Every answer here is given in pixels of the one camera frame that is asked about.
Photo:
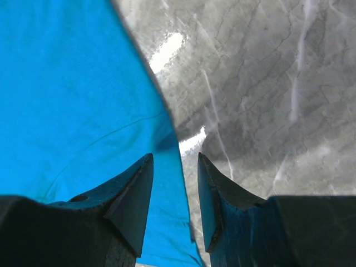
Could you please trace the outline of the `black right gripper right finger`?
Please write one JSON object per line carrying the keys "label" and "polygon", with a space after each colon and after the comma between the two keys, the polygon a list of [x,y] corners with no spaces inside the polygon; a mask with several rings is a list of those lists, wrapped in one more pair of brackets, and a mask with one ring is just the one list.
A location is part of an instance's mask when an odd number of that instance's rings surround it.
{"label": "black right gripper right finger", "polygon": [[355,197],[262,199],[198,155],[205,250],[212,266],[354,266]]}

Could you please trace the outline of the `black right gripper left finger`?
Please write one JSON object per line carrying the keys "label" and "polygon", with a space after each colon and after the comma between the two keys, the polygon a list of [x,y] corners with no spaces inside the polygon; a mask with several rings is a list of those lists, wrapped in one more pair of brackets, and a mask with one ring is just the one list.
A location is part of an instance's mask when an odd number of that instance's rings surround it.
{"label": "black right gripper left finger", "polygon": [[141,256],[154,177],[146,154],[70,201],[1,196],[2,266],[134,266]]}

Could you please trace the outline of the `blue t shirt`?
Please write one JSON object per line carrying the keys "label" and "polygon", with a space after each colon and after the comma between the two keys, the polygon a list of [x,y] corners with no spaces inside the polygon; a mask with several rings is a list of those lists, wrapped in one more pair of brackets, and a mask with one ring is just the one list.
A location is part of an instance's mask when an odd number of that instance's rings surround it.
{"label": "blue t shirt", "polygon": [[140,263],[202,266],[175,131],[110,1],[1,2],[1,193],[67,201],[154,157]]}

